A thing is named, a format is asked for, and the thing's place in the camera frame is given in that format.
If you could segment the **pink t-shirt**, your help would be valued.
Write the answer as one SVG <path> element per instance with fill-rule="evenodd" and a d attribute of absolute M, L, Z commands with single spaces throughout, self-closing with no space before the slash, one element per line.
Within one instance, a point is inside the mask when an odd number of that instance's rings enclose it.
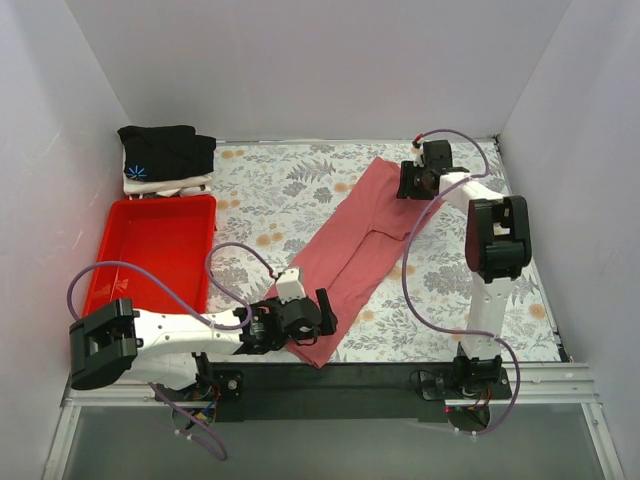
<path fill-rule="evenodd" d="M 292 261 L 306 292 L 324 288 L 337 331 L 313 345 L 287 349 L 316 368 L 326 365 L 361 309 L 404 254 L 414 227 L 423 229 L 440 205 L 421 218 L 424 200 L 398 199 L 400 166 L 380 157 L 364 171 L 335 212 Z"/>

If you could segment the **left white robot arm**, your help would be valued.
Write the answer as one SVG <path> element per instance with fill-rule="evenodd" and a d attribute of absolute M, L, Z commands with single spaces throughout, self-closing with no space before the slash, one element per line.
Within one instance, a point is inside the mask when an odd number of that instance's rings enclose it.
<path fill-rule="evenodd" d="M 126 379 L 200 400 L 213 386 L 209 356 L 264 355 L 287 343 L 312 346 L 334 335 L 337 324 L 323 289 L 315 298 L 272 297 L 203 321 L 137 309 L 131 300 L 118 299 L 71 325 L 71 387 L 95 390 Z"/>

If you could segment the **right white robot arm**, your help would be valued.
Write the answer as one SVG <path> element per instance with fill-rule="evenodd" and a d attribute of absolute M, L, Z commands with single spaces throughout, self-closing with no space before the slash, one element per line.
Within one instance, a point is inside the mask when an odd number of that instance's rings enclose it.
<path fill-rule="evenodd" d="M 466 215 L 465 259 L 471 272 L 471 305 L 464 330 L 433 325 L 460 337 L 452 383 L 464 397 L 475 397 L 501 368 L 501 332 L 508 296 L 532 259 L 527 202 L 484 186 L 488 175 L 453 165 L 446 140 L 413 141 L 418 154 L 401 163 L 398 199 L 426 200 L 421 218 L 444 201 Z"/>

